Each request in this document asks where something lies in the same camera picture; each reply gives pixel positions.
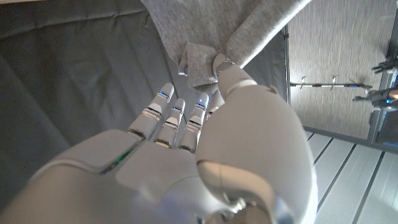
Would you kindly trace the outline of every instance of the white robotic arm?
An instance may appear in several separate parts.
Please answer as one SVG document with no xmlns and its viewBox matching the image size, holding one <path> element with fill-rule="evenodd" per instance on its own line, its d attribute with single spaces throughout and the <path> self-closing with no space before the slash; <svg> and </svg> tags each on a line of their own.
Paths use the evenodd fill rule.
<svg viewBox="0 0 398 224">
<path fill-rule="evenodd" d="M 312 223 L 316 177 L 298 117 L 224 55 L 214 70 L 220 91 L 209 106 L 200 96 L 178 144 L 182 99 L 149 141 L 168 83 L 127 132 L 103 132 L 38 170 L 0 223 Z"/>
</svg>

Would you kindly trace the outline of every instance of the gray towel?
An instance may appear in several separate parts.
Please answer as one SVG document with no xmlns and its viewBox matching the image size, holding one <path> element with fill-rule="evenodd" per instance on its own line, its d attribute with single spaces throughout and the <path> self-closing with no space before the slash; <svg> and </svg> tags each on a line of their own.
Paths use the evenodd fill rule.
<svg viewBox="0 0 398 224">
<path fill-rule="evenodd" d="M 141 0 L 166 51 L 200 91 L 216 88 L 212 64 L 224 53 L 244 67 L 310 0 Z"/>
</svg>

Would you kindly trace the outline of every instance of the dark gray fabric backdrop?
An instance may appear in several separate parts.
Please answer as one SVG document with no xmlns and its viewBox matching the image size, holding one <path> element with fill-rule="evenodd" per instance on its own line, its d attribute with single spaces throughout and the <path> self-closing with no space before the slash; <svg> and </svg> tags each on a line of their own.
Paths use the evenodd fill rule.
<svg viewBox="0 0 398 224">
<path fill-rule="evenodd" d="M 286 99 L 283 34 L 245 70 Z M 200 94 L 177 74 L 138 0 L 0 5 L 0 77 L 0 210 L 60 152 L 125 130 L 164 83 L 187 101 L 185 117 Z"/>
</svg>

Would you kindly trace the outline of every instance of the green light strip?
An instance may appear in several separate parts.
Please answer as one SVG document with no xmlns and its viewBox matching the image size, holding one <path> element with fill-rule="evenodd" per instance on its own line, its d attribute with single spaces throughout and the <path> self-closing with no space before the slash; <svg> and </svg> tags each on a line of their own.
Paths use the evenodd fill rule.
<svg viewBox="0 0 398 224">
<path fill-rule="evenodd" d="M 103 175 L 103 174 L 113 170 L 113 168 L 115 168 L 121 161 L 123 161 L 123 159 L 126 158 L 130 154 L 130 152 L 132 152 L 138 145 L 140 145 L 141 142 L 142 141 L 137 141 L 136 143 L 134 143 L 126 152 L 124 152 L 121 156 L 116 158 L 115 161 L 111 165 L 107 166 L 99 174 Z"/>
</svg>

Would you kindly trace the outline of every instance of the white panel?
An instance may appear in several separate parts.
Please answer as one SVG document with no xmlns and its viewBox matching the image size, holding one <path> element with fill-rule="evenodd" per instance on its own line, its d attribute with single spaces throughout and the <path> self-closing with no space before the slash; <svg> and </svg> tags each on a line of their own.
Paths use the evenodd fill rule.
<svg viewBox="0 0 398 224">
<path fill-rule="evenodd" d="M 317 213 L 315 223 L 352 223 L 381 151 L 356 146 Z"/>
<path fill-rule="evenodd" d="M 386 153 L 358 223 L 398 222 L 398 155 Z"/>
<path fill-rule="evenodd" d="M 330 139 L 331 138 L 322 136 L 320 134 L 314 134 L 312 136 L 312 138 L 308 141 L 308 143 L 311 147 L 313 159 L 316 159 L 319 156 L 319 154 L 322 152 L 322 150 L 328 144 Z"/>
<path fill-rule="evenodd" d="M 343 165 L 353 143 L 334 139 L 315 164 L 318 184 L 318 203 L 322 199 L 331 181 Z"/>
<path fill-rule="evenodd" d="M 307 135 L 307 139 L 311 136 L 311 132 L 306 131 L 305 134 Z"/>
</svg>

